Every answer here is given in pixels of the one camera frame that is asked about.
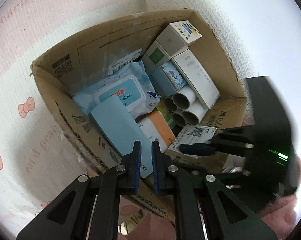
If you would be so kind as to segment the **white card with QR code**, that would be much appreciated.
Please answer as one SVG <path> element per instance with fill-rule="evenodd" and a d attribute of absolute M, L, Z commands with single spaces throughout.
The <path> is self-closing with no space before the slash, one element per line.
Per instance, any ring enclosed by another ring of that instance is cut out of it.
<path fill-rule="evenodd" d="M 186 125 L 168 149 L 176 153 L 181 153 L 179 150 L 181 144 L 193 145 L 207 142 L 213 138 L 216 130 L 215 127 Z"/>

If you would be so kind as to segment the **light blue box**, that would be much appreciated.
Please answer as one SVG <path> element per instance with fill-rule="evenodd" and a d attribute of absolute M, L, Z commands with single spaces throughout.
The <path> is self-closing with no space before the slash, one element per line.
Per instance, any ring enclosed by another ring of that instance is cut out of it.
<path fill-rule="evenodd" d="M 140 141 L 140 176 L 146 178 L 153 172 L 151 142 L 144 135 L 118 96 L 113 95 L 101 102 L 90 114 L 113 148 L 121 155 L 130 154 L 133 150 L 134 142 Z"/>

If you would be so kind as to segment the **orange tissue pack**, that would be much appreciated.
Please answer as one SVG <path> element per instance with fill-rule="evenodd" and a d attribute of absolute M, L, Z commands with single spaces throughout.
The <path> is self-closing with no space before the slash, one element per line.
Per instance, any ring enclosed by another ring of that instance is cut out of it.
<path fill-rule="evenodd" d="M 176 139 L 168 123 L 159 111 L 154 111 L 138 122 L 139 128 L 150 142 L 158 141 L 161 153 L 165 153 Z"/>

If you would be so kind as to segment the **baby wipes pack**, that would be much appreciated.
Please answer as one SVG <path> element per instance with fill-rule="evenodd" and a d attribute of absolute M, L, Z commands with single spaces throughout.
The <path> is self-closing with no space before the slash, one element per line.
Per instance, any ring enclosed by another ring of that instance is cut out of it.
<path fill-rule="evenodd" d="M 117 96 L 136 119 L 151 113 L 160 102 L 142 61 L 130 62 L 114 74 L 78 92 L 74 102 L 85 115 L 111 96 Z"/>

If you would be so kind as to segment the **pink fleece sleeve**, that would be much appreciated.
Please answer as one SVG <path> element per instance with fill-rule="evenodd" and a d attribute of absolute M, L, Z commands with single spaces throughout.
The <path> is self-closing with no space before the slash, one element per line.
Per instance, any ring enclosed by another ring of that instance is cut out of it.
<path fill-rule="evenodd" d="M 277 235 L 278 239 L 286 239 L 296 225 L 296 212 L 294 207 L 297 203 L 295 194 L 277 198 L 273 203 L 269 203 L 259 213 L 259 217 Z"/>

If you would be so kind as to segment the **cardboard tube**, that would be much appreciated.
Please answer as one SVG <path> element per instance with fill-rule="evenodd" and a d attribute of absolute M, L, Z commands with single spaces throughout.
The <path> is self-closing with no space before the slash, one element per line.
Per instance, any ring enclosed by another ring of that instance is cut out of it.
<path fill-rule="evenodd" d="M 197 99 L 188 109 L 182 111 L 182 116 L 189 124 L 198 125 L 207 111 L 208 108 Z"/>
<path fill-rule="evenodd" d="M 172 97 L 175 105 L 182 110 L 188 109 L 197 100 L 197 96 L 189 85 L 184 86 Z"/>
<path fill-rule="evenodd" d="M 171 96 L 166 96 L 163 99 L 163 103 L 170 112 L 175 112 L 178 110 L 178 106 L 174 103 Z"/>
<path fill-rule="evenodd" d="M 182 111 L 178 110 L 178 111 L 175 111 L 173 114 L 172 114 L 172 118 L 174 120 L 174 122 L 180 126 L 180 127 L 184 127 L 186 126 L 187 124 L 187 121 L 185 120 L 185 118 L 183 117 L 182 115 Z"/>

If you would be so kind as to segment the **pink cartoon bed sheet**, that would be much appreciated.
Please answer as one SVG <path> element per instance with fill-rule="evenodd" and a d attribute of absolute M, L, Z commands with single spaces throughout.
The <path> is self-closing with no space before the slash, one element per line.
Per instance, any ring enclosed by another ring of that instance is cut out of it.
<path fill-rule="evenodd" d="M 238 77 L 257 74 L 225 0 L 0 0 L 0 229 L 18 233 L 78 175 L 106 170 L 68 141 L 39 94 L 31 63 L 93 25 L 159 9 L 189 8 L 210 25 Z"/>

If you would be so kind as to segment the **brown cardboard box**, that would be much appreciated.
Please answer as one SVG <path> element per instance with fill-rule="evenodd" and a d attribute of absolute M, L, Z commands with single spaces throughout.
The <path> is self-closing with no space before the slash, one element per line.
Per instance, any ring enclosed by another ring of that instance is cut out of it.
<path fill-rule="evenodd" d="M 246 109 L 242 82 L 210 26 L 193 10 L 145 12 L 103 22 L 64 39 L 31 64 L 46 107 L 67 142 L 96 173 L 118 165 L 121 156 L 72 96 L 106 77 L 112 63 L 137 50 L 145 51 L 166 26 L 182 20 L 190 21 L 202 34 L 190 49 L 220 92 L 203 124 L 219 129 L 240 126 Z"/>

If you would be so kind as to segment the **whale print tape roll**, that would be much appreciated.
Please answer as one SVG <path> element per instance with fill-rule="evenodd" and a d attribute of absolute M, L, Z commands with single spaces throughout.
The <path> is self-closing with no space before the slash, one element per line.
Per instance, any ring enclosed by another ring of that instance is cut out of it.
<path fill-rule="evenodd" d="M 171 96 L 187 85 L 187 81 L 172 61 L 157 68 L 150 76 L 150 81 L 161 96 Z"/>

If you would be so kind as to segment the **long white box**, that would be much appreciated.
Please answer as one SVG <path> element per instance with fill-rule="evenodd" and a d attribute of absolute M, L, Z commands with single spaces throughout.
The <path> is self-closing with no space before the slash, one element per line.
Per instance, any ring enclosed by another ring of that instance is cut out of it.
<path fill-rule="evenodd" d="M 195 55 L 188 49 L 172 58 L 178 71 L 206 108 L 212 109 L 219 98 L 219 90 Z"/>

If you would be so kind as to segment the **white box green square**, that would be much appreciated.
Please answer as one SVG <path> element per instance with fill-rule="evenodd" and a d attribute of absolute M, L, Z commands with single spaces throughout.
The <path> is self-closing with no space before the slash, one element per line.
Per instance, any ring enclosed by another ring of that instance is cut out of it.
<path fill-rule="evenodd" d="M 151 76 L 157 68 L 171 60 L 173 57 L 183 53 L 187 49 L 188 46 L 182 48 L 171 56 L 167 51 L 165 51 L 158 41 L 154 41 L 142 57 L 147 75 Z"/>

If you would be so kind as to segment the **white box with cartoon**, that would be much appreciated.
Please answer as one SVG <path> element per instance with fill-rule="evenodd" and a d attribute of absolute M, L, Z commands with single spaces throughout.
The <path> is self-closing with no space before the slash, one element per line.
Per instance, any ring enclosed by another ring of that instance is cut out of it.
<path fill-rule="evenodd" d="M 156 41 L 168 53 L 175 56 L 187 50 L 202 37 L 197 28 L 188 20 L 170 23 L 156 38 Z"/>

